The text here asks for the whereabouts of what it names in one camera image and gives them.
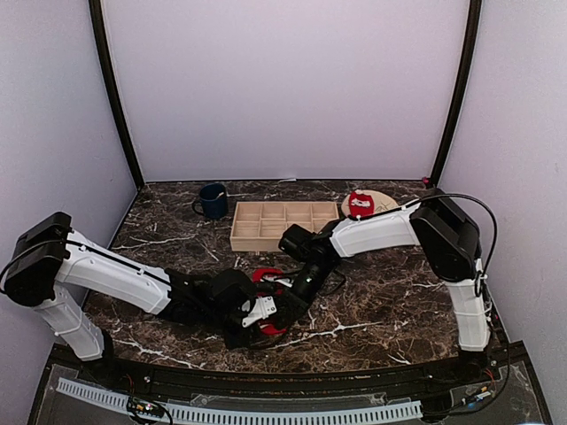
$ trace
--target black metal post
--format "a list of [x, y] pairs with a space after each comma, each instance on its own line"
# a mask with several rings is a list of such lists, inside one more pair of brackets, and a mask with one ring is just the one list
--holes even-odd
[[144, 177], [142, 176], [142, 170], [140, 169], [136, 153], [134, 152], [134, 145], [132, 144], [132, 139], [128, 132], [126, 118], [118, 94], [118, 86], [114, 78], [113, 63], [111, 61], [110, 51], [108, 50], [108, 40], [106, 39], [105, 22], [103, 20], [103, 10], [100, 0], [89, 0], [89, 8], [92, 29], [95, 34], [95, 43], [97, 44], [100, 69], [105, 79], [106, 94], [113, 111], [114, 122], [116, 123], [120, 143], [122, 144], [130, 173], [132, 174], [136, 187], [140, 190], [144, 186]]
[[453, 98], [449, 107], [449, 114], [447, 115], [447, 122], [435, 164], [431, 171], [431, 176], [424, 179], [425, 184], [429, 187], [437, 186], [443, 173], [443, 168], [447, 162], [447, 156], [451, 149], [451, 142], [453, 141], [454, 131], [457, 127], [459, 114], [461, 113], [462, 100], [467, 88], [467, 81], [469, 79], [470, 65], [472, 64], [472, 56], [475, 50], [475, 42], [477, 40], [478, 22], [480, 21], [480, 9], [482, 0], [470, 0], [469, 4], [469, 17], [467, 18], [467, 28], [464, 33], [464, 42], [462, 45], [461, 62], [459, 63], [459, 71], [457, 79], [454, 84]]

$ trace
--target wooden organizer tray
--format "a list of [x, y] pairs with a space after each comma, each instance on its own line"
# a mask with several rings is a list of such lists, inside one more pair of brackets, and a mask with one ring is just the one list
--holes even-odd
[[230, 246], [232, 251], [279, 251], [277, 245], [292, 224], [317, 233], [336, 219], [338, 209], [333, 202], [239, 202]]

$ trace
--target wall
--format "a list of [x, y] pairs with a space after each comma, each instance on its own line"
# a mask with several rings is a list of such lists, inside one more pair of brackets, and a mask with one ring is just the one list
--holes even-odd
[[[2, 2], [0, 24], [0, 264], [21, 233], [58, 210], [108, 244], [135, 187], [99, 71], [88, 2]], [[23, 424], [53, 335], [5, 297], [0, 323], [0, 421]]]
[[468, 3], [105, 1], [144, 177], [421, 179]]
[[525, 341], [555, 423], [567, 423], [566, 20], [565, 2], [485, 2], [441, 181], [498, 216], [489, 284], [511, 339]]

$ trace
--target black marble tabletop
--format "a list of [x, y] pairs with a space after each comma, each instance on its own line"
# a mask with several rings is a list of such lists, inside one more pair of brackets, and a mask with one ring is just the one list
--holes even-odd
[[[229, 235], [237, 201], [341, 202], [373, 189], [403, 202], [423, 194], [420, 182], [224, 182], [230, 213], [211, 221], [191, 203], [203, 182], [152, 183], [135, 201], [113, 251], [155, 267], [216, 274], [234, 267], [294, 270], [286, 255], [233, 252]], [[344, 259], [348, 279], [319, 297], [280, 343], [266, 350], [228, 351], [222, 337], [200, 326], [162, 321], [120, 300], [91, 293], [85, 311], [108, 330], [116, 354], [153, 364], [255, 373], [338, 372], [445, 359], [457, 353], [451, 300], [419, 248], [404, 247]]]

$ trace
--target mug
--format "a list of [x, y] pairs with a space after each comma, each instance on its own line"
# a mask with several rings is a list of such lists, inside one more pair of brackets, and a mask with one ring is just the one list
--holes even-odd
[[[197, 206], [199, 203], [203, 211], [198, 211]], [[220, 183], [207, 184], [198, 193], [198, 199], [193, 201], [191, 207], [198, 215], [203, 215], [212, 220], [221, 219], [229, 212], [227, 188]]]

